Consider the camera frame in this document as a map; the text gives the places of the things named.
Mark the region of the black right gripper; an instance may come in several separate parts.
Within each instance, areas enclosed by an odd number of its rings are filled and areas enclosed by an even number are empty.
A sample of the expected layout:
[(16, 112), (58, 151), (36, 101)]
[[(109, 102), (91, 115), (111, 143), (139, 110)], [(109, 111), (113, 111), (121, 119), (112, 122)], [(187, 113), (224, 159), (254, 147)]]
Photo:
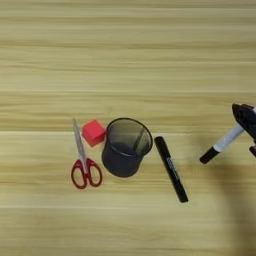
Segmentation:
[[(232, 112), (237, 123), (253, 138), (256, 142), (256, 112), (254, 108), (246, 104), (233, 104)], [(249, 151), (256, 157), (256, 146), (251, 146)]]

